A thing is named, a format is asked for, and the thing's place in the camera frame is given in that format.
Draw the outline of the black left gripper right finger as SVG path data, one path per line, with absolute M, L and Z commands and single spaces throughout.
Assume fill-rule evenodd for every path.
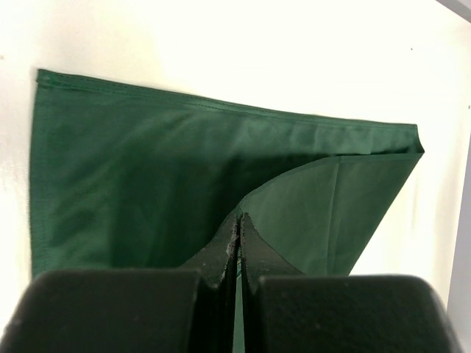
M 241 218 L 247 352 L 457 352 L 434 289 L 411 276 L 308 276 Z

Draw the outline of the dark green cloth napkin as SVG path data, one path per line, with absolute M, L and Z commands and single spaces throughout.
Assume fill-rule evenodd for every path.
M 304 115 L 39 70 L 32 274 L 173 268 L 248 214 L 305 274 L 345 275 L 424 149 L 414 124 Z

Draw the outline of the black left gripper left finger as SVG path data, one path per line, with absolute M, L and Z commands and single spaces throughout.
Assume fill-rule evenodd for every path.
M 231 352 L 238 219 L 178 268 L 50 271 L 26 289 L 3 352 Z

